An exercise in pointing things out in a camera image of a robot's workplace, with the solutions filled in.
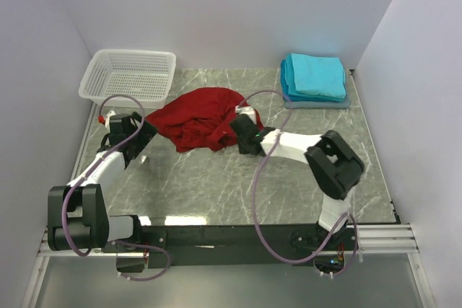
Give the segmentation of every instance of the laundry basket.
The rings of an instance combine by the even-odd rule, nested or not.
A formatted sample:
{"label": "laundry basket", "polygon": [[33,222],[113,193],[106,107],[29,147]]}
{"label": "laundry basket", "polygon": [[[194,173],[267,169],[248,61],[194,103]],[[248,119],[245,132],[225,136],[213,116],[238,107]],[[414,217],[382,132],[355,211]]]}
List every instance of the laundry basket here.
{"label": "laundry basket", "polygon": [[[79,95],[101,105],[106,97],[127,94],[145,108],[164,107],[175,73],[176,56],[151,50],[99,50],[80,82]],[[115,97],[105,105],[136,107],[133,101]]]}

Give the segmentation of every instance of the stack of folded towels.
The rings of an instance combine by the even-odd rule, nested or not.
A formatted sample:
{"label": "stack of folded towels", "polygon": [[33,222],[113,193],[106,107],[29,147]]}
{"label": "stack of folded towels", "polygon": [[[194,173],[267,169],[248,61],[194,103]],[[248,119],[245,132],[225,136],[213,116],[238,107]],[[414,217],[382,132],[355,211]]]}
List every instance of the stack of folded towels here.
{"label": "stack of folded towels", "polygon": [[291,53],[281,62],[286,108],[348,108],[345,69],[338,58]]}

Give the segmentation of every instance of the gray marble surface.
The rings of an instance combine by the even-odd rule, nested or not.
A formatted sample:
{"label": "gray marble surface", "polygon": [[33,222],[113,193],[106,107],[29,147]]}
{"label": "gray marble surface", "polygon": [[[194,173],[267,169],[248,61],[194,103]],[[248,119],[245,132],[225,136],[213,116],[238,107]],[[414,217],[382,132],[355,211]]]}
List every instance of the gray marble surface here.
{"label": "gray marble surface", "polygon": [[[372,145],[351,76],[346,87],[349,110],[294,110],[286,131],[303,134],[338,131],[365,163],[365,173],[352,198],[357,220],[395,222],[380,165]],[[199,87],[227,87],[246,96],[260,89],[278,89],[278,69],[186,69],[177,71],[167,102]],[[255,96],[250,104],[267,126],[278,127],[287,111],[274,94]],[[117,109],[131,112],[134,109]],[[106,129],[96,114],[79,162],[81,172],[94,158]],[[194,149],[179,154],[167,138],[156,135],[136,160],[103,192],[110,215],[148,216],[163,224],[166,216],[195,216],[207,224],[251,224],[250,184],[260,158],[239,155],[237,146],[218,152]],[[314,223],[323,194],[309,166],[271,158],[258,184],[259,220],[273,223]]]}

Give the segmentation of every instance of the red towel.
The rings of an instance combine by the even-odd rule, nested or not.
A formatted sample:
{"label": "red towel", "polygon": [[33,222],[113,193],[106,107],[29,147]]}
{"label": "red towel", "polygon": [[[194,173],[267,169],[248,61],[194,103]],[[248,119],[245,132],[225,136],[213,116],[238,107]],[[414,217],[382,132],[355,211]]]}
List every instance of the red towel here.
{"label": "red towel", "polygon": [[[169,138],[179,152],[199,147],[219,151],[237,143],[229,123],[236,116],[236,105],[243,99],[228,88],[199,88],[151,113],[146,120],[160,135]],[[258,113],[257,126],[263,128]]]}

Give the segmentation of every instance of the gray folded cloth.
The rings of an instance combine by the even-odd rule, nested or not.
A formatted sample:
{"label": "gray folded cloth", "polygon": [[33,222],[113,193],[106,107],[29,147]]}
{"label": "gray folded cloth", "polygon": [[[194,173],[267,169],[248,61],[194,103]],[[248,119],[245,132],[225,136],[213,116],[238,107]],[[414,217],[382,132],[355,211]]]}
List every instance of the gray folded cloth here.
{"label": "gray folded cloth", "polygon": [[284,101],[286,108],[349,108],[350,101],[348,93],[344,101],[331,102],[331,101]]}

